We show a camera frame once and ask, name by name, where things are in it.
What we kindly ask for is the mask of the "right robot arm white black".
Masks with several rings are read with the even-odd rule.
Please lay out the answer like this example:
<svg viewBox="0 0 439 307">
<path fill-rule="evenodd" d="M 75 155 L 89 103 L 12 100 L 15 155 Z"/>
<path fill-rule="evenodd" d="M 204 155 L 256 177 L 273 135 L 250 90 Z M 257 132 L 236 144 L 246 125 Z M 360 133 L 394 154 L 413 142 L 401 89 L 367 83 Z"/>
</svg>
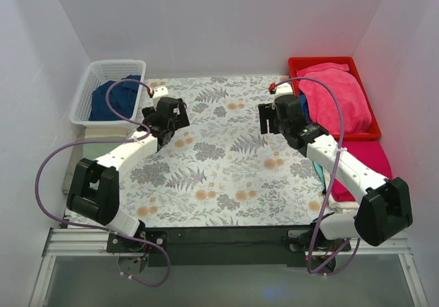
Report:
<svg viewBox="0 0 439 307">
<path fill-rule="evenodd" d="M 296 96 L 282 95 L 260 104 L 258 111 L 262 134 L 282 134 L 304 157 L 326 171 L 335 170 L 333 178 L 359 203 L 357 211 L 324 215 L 298 243 L 323 251 L 337 239 L 360 238 L 376 247 L 413 224 L 407 183 L 373 171 L 339 147 L 321 125 L 308 123 Z"/>
</svg>

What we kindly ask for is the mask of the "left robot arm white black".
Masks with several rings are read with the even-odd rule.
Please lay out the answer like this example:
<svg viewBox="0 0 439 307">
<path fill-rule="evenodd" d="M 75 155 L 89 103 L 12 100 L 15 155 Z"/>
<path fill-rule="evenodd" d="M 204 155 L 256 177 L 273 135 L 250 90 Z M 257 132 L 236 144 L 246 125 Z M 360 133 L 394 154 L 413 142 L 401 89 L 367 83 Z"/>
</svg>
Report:
<svg viewBox="0 0 439 307">
<path fill-rule="evenodd" d="M 140 231 L 145 225 L 119 205 L 120 179 L 138 163 L 160 151 L 177 130 L 189 126 L 186 103 L 181 99 L 162 97 L 155 106 L 142 109 L 143 127 L 124 143 L 95 160 L 81 159 L 73 174 L 67 208 L 109 230 L 123 234 L 122 243 L 129 251 L 145 247 L 146 236 Z"/>
</svg>

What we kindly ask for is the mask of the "navy blue t shirt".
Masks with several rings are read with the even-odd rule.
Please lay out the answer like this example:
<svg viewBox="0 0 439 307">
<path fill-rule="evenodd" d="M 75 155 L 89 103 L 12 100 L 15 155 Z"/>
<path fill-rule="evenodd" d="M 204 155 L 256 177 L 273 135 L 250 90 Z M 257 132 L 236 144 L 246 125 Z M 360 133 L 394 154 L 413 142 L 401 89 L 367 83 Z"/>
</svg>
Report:
<svg viewBox="0 0 439 307">
<path fill-rule="evenodd" d="M 89 121 L 119 121 L 106 104 L 106 93 L 115 81 L 107 81 L 98 86 L 92 94 L 91 113 Z M 112 108 L 121 116 L 129 119 L 133 112 L 137 100 L 139 85 L 134 82 L 122 82 L 115 86 L 109 95 L 109 102 Z"/>
</svg>

